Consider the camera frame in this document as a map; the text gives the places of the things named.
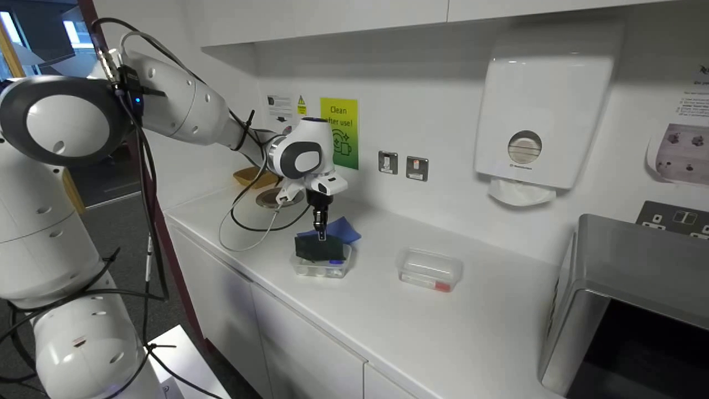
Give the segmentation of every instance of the green sign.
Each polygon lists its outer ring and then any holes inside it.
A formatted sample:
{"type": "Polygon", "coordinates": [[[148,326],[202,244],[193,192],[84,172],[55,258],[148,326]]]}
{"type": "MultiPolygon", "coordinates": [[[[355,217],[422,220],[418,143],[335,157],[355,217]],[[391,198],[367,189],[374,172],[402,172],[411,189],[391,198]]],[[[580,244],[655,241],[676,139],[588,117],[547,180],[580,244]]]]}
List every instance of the green sign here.
{"type": "Polygon", "coordinates": [[[321,97],[321,117],[331,123],[335,137],[335,165],[360,169],[360,113],[357,101],[321,97]]]}

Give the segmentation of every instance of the white container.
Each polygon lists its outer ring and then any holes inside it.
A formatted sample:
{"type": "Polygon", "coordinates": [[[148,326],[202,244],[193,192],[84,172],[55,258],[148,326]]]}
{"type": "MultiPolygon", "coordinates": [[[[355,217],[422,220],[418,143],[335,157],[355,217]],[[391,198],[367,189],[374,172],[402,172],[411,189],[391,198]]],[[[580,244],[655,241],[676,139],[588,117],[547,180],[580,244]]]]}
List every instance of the white container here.
{"type": "Polygon", "coordinates": [[[432,289],[439,294],[449,294],[462,282],[462,278],[464,261],[428,253],[407,250],[399,266],[402,282],[432,289]]]}

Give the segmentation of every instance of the stainless steel surface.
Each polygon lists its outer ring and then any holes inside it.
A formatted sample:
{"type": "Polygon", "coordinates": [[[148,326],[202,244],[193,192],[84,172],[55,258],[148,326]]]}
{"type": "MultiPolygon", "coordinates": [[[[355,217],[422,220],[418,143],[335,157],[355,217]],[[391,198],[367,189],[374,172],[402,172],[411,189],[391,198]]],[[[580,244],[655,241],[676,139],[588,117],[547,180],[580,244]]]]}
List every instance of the stainless steel surface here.
{"type": "Polygon", "coordinates": [[[612,299],[709,331],[707,259],[709,241],[583,215],[558,272],[539,380],[568,394],[612,299]]]}

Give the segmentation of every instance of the cable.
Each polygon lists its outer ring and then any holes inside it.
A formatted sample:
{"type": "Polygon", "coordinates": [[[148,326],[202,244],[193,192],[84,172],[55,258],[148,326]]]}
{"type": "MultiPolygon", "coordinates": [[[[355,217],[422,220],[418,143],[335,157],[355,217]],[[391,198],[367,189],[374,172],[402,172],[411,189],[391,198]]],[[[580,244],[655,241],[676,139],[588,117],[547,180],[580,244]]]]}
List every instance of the cable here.
{"type": "MultiPolygon", "coordinates": [[[[5,339],[10,339],[16,331],[20,331],[29,319],[32,319],[32,318],[22,318],[20,321],[13,321],[13,326],[0,335],[0,345],[3,345],[5,339]]],[[[0,376],[0,384],[24,384],[24,382],[29,382],[29,380],[33,380],[33,378],[35,378],[35,376],[22,376],[22,378],[5,378],[5,376],[0,376]]]]}
{"type": "MultiPolygon", "coordinates": [[[[13,307],[6,307],[12,310],[12,321],[16,323],[18,321],[18,310],[13,307]]],[[[16,346],[16,352],[22,358],[22,361],[33,371],[33,376],[37,376],[35,371],[35,361],[33,358],[29,354],[29,350],[24,348],[18,331],[12,333],[12,342],[16,346]]]]}
{"type": "Polygon", "coordinates": [[[150,258],[155,255],[155,266],[158,266],[158,279],[159,279],[159,290],[165,298],[169,295],[169,284],[166,284],[166,270],[165,270],[165,255],[161,255],[161,244],[159,244],[159,235],[155,228],[155,215],[158,215],[158,172],[155,172],[155,159],[154,159],[154,152],[150,152],[150,143],[146,139],[146,134],[139,130],[137,134],[137,149],[141,152],[139,157],[139,175],[141,175],[141,192],[145,192],[145,208],[146,208],[146,217],[148,217],[148,233],[154,238],[150,248],[150,258]]]}
{"type": "Polygon", "coordinates": [[[169,376],[173,376],[173,378],[176,378],[178,382],[182,382],[185,387],[202,393],[203,397],[221,399],[220,394],[212,394],[212,393],[208,393],[208,390],[190,384],[189,380],[179,378],[176,371],[170,371],[170,368],[154,352],[154,348],[148,348],[148,354],[161,366],[161,371],[166,371],[169,376]]]}
{"type": "Polygon", "coordinates": [[[47,397],[47,393],[45,393],[45,390],[41,390],[37,387],[32,387],[32,384],[26,384],[26,382],[20,382],[20,384],[16,384],[16,387],[22,387],[22,389],[26,389],[26,390],[33,390],[35,394],[47,397]]]}
{"type": "Polygon", "coordinates": [[[63,299],[55,299],[55,301],[51,301],[51,304],[47,304],[47,307],[35,307],[35,309],[20,309],[20,307],[13,307],[13,304],[10,304],[10,307],[12,307],[13,310],[18,310],[18,313],[33,313],[33,315],[45,313],[45,310],[51,310],[51,309],[58,309],[58,307],[65,307],[65,304],[77,299],[83,294],[86,294],[101,276],[106,276],[106,270],[108,270],[111,264],[115,261],[118,253],[120,253],[120,248],[115,248],[114,255],[104,259],[104,266],[101,266],[100,272],[96,272],[83,289],[77,289],[75,294],[72,294],[72,295],[67,295],[67,298],[63,298],[63,299]]]}
{"type": "Polygon", "coordinates": [[[298,225],[298,221],[310,212],[310,205],[309,205],[295,220],[291,220],[291,221],[284,225],[284,227],[254,228],[254,227],[249,227],[249,225],[240,221],[236,208],[238,208],[240,200],[263,177],[263,173],[265,173],[265,162],[269,162],[269,159],[263,157],[263,162],[262,162],[262,166],[260,166],[260,173],[238,193],[238,198],[230,202],[230,212],[228,212],[230,220],[232,220],[240,228],[251,230],[251,233],[285,230],[285,228],[291,228],[293,225],[298,225]]]}
{"type": "Polygon", "coordinates": [[[108,394],[106,399],[115,399],[118,394],[121,394],[124,390],[129,390],[129,387],[137,380],[137,376],[146,368],[146,361],[148,361],[148,352],[141,358],[137,371],[130,376],[130,380],[120,389],[115,390],[114,394],[108,394]]]}
{"type": "Polygon", "coordinates": [[[148,313],[150,313],[150,266],[154,266],[154,240],[148,238],[148,248],[146,248],[146,276],[145,276],[145,294],[146,298],[141,299],[141,342],[148,342],[148,313]]]}
{"type": "MultiPolygon", "coordinates": [[[[185,69],[189,76],[193,76],[196,81],[203,82],[193,69],[189,69],[169,46],[165,46],[165,44],[161,44],[158,39],[154,39],[150,33],[139,31],[137,26],[132,26],[132,25],[120,20],[120,18],[98,18],[98,20],[94,20],[94,23],[88,25],[88,31],[96,33],[101,25],[120,25],[120,26],[129,29],[129,31],[130,31],[129,39],[130,39],[130,35],[139,35],[139,39],[146,40],[155,51],[159,51],[159,54],[166,56],[170,62],[176,62],[179,69],[185,69]]],[[[249,132],[245,124],[243,124],[243,121],[240,121],[232,112],[230,112],[230,116],[236,117],[236,123],[238,123],[243,132],[249,132]]]]}
{"type": "Polygon", "coordinates": [[[221,235],[223,221],[226,221],[226,217],[228,217],[228,213],[226,213],[226,215],[221,217],[221,221],[220,221],[220,244],[221,244],[223,248],[232,250],[232,253],[245,253],[245,250],[252,250],[252,248],[262,247],[262,244],[265,241],[269,233],[272,230],[272,225],[275,225],[275,220],[280,217],[280,213],[281,213],[281,208],[277,208],[277,212],[272,213],[265,233],[263,233],[257,241],[252,241],[251,247],[245,247],[245,248],[226,247],[223,235],[221,235]]]}

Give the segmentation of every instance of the wall outlet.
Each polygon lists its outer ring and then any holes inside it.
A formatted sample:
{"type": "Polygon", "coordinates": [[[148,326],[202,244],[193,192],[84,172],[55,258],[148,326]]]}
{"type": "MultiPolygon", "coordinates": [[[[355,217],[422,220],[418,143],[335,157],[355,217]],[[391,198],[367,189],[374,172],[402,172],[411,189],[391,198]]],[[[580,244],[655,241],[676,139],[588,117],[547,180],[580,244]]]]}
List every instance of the wall outlet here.
{"type": "Polygon", "coordinates": [[[664,180],[709,185],[709,126],[669,124],[655,172],[664,180]]]}
{"type": "Polygon", "coordinates": [[[695,240],[709,240],[709,213],[661,202],[644,202],[635,225],[654,230],[671,230],[695,240]]]}

